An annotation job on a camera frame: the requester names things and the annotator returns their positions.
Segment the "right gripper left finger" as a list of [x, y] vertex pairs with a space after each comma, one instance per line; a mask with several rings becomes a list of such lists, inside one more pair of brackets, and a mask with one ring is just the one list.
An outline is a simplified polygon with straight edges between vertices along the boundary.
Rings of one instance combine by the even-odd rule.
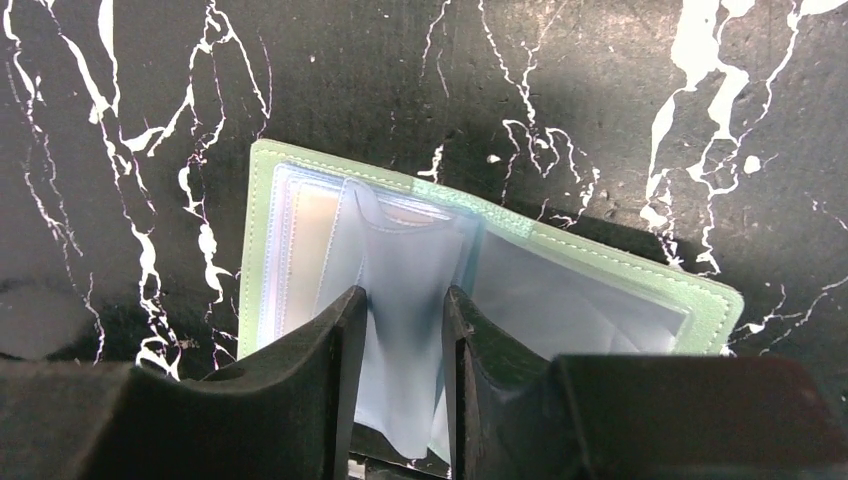
[[129, 363], [1, 364], [5, 479], [343, 479], [367, 296], [201, 380]]

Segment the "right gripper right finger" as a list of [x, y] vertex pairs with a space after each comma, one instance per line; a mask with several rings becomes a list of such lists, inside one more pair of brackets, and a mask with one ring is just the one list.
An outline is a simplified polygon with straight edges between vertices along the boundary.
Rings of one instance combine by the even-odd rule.
[[443, 313], [456, 479], [843, 479], [847, 436], [780, 357], [546, 360], [450, 288]]

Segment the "green card holder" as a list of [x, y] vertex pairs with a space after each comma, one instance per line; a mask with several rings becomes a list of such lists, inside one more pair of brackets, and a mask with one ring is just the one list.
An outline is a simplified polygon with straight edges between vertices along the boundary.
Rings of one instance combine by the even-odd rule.
[[744, 307], [729, 286], [466, 192], [268, 139], [250, 150], [240, 284], [240, 357], [365, 290], [355, 420], [406, 459], [449, 456], [441, 323], [452, 286], [547, 359], [714, 355]]

